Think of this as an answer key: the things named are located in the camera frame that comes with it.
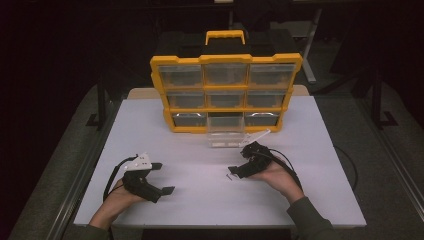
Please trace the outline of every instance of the wrist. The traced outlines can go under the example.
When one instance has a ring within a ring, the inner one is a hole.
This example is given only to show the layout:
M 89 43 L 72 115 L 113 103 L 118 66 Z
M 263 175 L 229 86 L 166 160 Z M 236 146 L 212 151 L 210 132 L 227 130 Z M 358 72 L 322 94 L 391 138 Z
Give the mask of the wrist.
M 284 197 L 286 197 L 287 201 L 291 204 L 296 202 L 297 200 L 304 198 L 305 194 L 300 188 L 293 188 L 287 191 L 286 193 L 281 193 Z
M 107 230 L 115 221 L 120 212 L 115 212 L 112 209 L 105 209 L 100 207 L 91 218 L 89 225 Z

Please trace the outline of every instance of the black cable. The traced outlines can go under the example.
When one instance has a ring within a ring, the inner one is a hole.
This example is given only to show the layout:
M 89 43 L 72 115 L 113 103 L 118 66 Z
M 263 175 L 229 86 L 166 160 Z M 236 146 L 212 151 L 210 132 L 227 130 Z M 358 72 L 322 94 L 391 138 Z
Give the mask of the black cable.
M 132 161 L 132 160 L 136 159 L 137 157 L 138 157 L 138 154 L 136 154 L 136 155 L 135 155 L 135 157 L 129 157 L 129 158 L 127 158 L 127 159 L 123 160 L 122 162 L 120 162 L 118 165 L 116 165 L 116 166 L 115 166 L 115 168 L 113 169 L 113 172 L 112 172 L 112 174 L 110 175 L 109 180 L 108 180 L 108 182 L 107 182 L 107 184 L 106 184 L 105 191 L 103 192 L 103 202 L 106 200 L 106 198 L 109 196 L 109 194 L 110 194 L 111 192 L 113 192 L 113 191 L 115 191 L 116 189 L 118 189 L 118 188 L 120 188 L 120 187 L 124 186 L 124 185 L 122 184 L 122 185 L 120 185 L 120 186 L 118 186 L 118 187 L 116 187 L 116 188 L 112 189 L 112 191 L 110 191 L 110 192 L 109 192 L 110 186 L 112 186 L 112 182 L 113 182 L 113 180 L 115 180 L 116 174 L 118 173 L 119 168 L 122 166 L 122 164 L 124 164 L 124 163 L 126 163 L 126 162 L 129 162 L 129 161 Z M 112 232 L 112 227 L 109 227 L 108 232 L 109 232 L 109 239 L 110 239 L 110 240 L 114 240 L 113 232 Z
M 284 166 L 283 166 L 283 165 L 284 165 L 284 162 L 283 162 L 283 161 L 281 161 L 280 159 L 276 158 L 275 156 L 272 156 L 272 157 L 271 157 L 271 156 L 268 156 L 268 155 L 263 154 L 263 153 L 260 153 L 260 152 L 252 152 L 252 154 L 254 154 L 254 155 L 260 155 L 260 156 L 263 156 L 263 157 L 269 158 L 269 159 L 271 159 L 272 161 L 276 162 L 278 165 L 280 165 L 280 166 L 284 167 Z
M 353 159 L 349 156 L 349 154 L 347 154 L 345 151 L 343 151 L 343 149 L 337 147 L 336 145 L 334 145 L 333 147 L 335 149 L 339 150 L 340 152 L 342 152 L 347 157 L 349 162 L 351 163 L 351 165 L 353 167 L 353 172 L 355 174 L 355 179 L 353 180 L 353 185 L 352 185 L 352 191 L 355 191 L 356 186 L 358 185 L 358 180 L 359 180 L 358 169 L 356 168 L 355 162 L 353 162 Z
M 120 162 L 118 165 L 115 166 L 115 168 L 113 169 L 113 172 L 110 175 L 109 180 L 106 184 L 105 191 L 103 192 L 103 201 L 105 201 L 107 196 L 109 196 L 110 186 L 112 186 L 112 182 L 113 182 L 113 180 L 115 180 L 116 174 L 118 173 L 119 168 L 122 166 L 122 164 L 129 162 L 129 161 L 132 161 L 132 160 L 136 159 L 137 157 L 138 157 L 138 155 L 136 155 L 135 157 L 129 157 L 129 158 L 123 160 L 122 162 Z
M 277 151 L 277 150 L 275 150 L 275 149 L 269 149 L 269 150 L 270 150 L 270 151 L 277 152 L 277 153 L 279 153 L 281 156 L 283 156 L 283 157 L 287 160 L 287 162 L 290 164 L 290 167 L 291 167 L 291 169 L 293 170 L 293 172 L 296 172 L 296 171 L 294 170 L 294 167 L 293 167 L 293 165 L 291 164 L 290 160 L 286 157 L 286 155 L 284 155 L 282 152 Z

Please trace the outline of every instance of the sleeve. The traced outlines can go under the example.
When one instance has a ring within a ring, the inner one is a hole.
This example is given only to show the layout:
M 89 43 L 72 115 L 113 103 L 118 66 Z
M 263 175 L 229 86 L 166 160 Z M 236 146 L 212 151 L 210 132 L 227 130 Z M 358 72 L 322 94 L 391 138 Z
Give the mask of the sleeve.
M 87 225 L 80 236 L 80 240 L 107 240 L 108 238 L 108 231 L 91 225 Z
M 302 239 L 306 240 L 338 240 L 331 222 L 324 219 L 309 198 L 304 197 L 294 202 L 287 213 L 293 219 Z

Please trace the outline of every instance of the clear plastic drawer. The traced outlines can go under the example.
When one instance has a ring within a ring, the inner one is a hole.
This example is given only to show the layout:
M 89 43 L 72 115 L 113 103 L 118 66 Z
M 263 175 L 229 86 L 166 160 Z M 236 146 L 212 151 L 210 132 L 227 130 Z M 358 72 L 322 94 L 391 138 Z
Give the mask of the clear plastic drawer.
M 197 65 L 162 65 L 158 67 L 165 88 L 201 88 L 202 68 Z
M 206 102 L 213 108 L 243 107 L 244 91 L 207 91 Z
M 277 108 L 281 107 L 285 90 L 250 90 L 247 91 L 246 107 Z
M 246 112 L 244 120 L 246 126 L 275 126 L 279 117 L 279 112 Z
M 249 86 L 288 89 L 295 67 L 295 64 L 251 64 Z
M 168 91 L 166 92 L 171 108 L 203 108 L 205 97 L 203 91 Z
M 210 147 L 238 147 L 244 138 L 243 113 L 208 113 Z
M 204 127 L 206 113 L 173 113 L 175 127 Z
M 210 63 L 204 65 L 207 85 L 240 85 L 247 76 L 247 64 Z

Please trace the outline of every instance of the white table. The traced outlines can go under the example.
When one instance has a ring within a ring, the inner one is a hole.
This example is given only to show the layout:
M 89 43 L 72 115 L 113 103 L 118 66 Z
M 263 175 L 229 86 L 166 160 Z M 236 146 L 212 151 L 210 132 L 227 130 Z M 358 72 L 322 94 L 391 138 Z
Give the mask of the white table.
M 158 203 L 139 203 L 120 215 L 115 225 L 141 228 L 282 228 L 294 224 L 289 204 L 266 183 L 230 180 L 228 166 L 245 163 L 240 148 L 209 148 L 205 134 L 172 133 L 159 99 L 124 100 L 94 171 L 76 225 L 85 225 L 102 203 L 113 168 L 147 152 L 159 171 L 150 184 L 175 186 Z M 293 96 L 283 129 L 258 141 L 283 152 L 292 162 L 304 191 L 335 227 L 366 222 L 333 148 L 313 97 Z M 123 176 L 123 167 L 116 180 Z

